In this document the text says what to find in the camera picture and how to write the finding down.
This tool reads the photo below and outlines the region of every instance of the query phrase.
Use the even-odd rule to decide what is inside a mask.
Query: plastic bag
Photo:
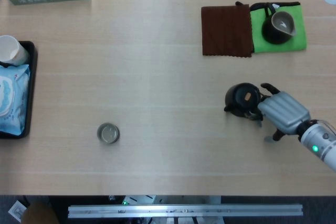
[[[25,127],[29,65],[0,66],[0,131],[20,135]]]

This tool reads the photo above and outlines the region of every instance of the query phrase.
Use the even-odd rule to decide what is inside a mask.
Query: green cloth
[[[254,44],[254,52],[286,52],[304,50],[307,47],[307,38],[305,23],[303,21],[301,5],[279,7],[277,11],[285,11],[290,13],[294,19],[296,35],[289,41],[280,45],[274,45],[264,40],[261,28],[265,21],[265,9],[254,10],[251,13],[252,37]]]

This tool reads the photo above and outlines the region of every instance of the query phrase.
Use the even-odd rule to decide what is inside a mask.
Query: green light
[[[319,148],[316,145],[313,145],[312,149],[313,149],[313,152],[318,152],[319,151]]]

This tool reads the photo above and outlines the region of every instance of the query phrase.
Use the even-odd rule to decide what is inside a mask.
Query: black cup
[[[271,3],[265,6],[266,19],[262,25],[262,36],[271,44],[283,44],[295,34],[293,17],[288,12],[276,12]]]

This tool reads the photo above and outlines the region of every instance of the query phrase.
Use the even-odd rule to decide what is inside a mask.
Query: brown towel
[[[250,8],[202,7],[203,55],[251,57],[253,50]]]

